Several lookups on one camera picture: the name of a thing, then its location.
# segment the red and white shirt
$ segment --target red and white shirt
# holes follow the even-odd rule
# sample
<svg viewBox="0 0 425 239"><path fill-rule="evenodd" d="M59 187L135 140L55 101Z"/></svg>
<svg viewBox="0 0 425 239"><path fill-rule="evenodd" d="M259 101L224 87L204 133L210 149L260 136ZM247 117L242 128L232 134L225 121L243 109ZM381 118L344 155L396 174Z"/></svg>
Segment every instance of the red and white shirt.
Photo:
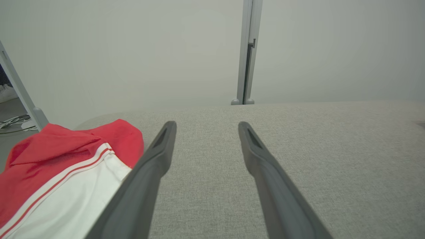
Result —
<svg viewBox="0 0 425 239"><path fill-rule="evenodd" d="M0 174L0 239L84 238L143 154L124 120L85 131L48 124Z"/></svg>

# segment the white wall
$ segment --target white wall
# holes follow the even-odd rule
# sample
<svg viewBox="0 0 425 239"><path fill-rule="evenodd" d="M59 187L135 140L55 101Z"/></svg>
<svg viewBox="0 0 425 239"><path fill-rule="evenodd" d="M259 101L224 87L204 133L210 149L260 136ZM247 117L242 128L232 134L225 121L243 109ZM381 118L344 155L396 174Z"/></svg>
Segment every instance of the white wall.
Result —
<svg viewBox="0 0 425 239"><path fill-rule="evenodd" d="M2 0L0 39L37 107L102 114L229 105L243 0Z"/></svg>
<svg viewBox="0 0 425 239"><path fill-rule="evenodd" d="M251 98L425 101L424 2L263 0Z"/></svg>

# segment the fabric texture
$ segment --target fabric texture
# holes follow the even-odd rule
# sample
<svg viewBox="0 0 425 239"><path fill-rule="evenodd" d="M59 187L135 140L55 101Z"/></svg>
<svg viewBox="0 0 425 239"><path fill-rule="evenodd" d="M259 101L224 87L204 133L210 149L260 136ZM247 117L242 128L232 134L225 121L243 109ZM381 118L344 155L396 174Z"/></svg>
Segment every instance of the fabric texture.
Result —
<svg viewBox="0 0 425 239"><path fill-rule="evenodd" d="M132 168L143 147L141 132L124 120L85 131L49 124L21 141L0 174L0 238L19 227L74 174L96 166L109 154L117 154L120 162ZM122 174L119 168L116 173Z"/></svg>
<svg viewBox="0 0 425 239"><path fill-rule="evenodd" d="M425 105L371 101L255 104L109 114L150 143L177 122L150 238L267 238L238 136L246 121L334 238L425 238Z"/></svg>
<svg viewBox="0 0 425 239"><path fill-rule="evenodd" d="M69 177L7 239L83 239L131 169L113 151Z"/></svg>

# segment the floor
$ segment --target floor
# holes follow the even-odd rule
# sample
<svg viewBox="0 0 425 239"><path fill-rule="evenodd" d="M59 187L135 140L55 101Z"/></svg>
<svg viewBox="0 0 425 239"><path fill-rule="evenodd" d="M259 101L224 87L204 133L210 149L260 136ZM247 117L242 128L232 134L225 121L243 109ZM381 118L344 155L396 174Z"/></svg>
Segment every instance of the floor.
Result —
<svg viewBox="0 0 425 239"><path fill-rule="evenodd" d="M13 99L7 102L0 103L0 121L26 114L26 110L20 99ZM21 131L11 134L0 134L0 173L4 171L7 156L10 150L19 141L27 138L30 135L36 134L38 131Z"/></svg>

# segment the couch cushion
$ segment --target couch cushion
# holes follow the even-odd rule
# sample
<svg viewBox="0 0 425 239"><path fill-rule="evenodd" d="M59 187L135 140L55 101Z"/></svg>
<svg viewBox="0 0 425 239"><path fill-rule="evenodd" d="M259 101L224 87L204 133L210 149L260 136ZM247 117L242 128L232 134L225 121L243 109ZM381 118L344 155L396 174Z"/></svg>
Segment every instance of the couch cushion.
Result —
<svg viewBox="0 0 425 239"><path fill-rule="evenodd" d="M425 238L425 104L293 103L109 114L149 144L177 122L151 238L266 238L238 123L247 121L335 238Z"/></svg>

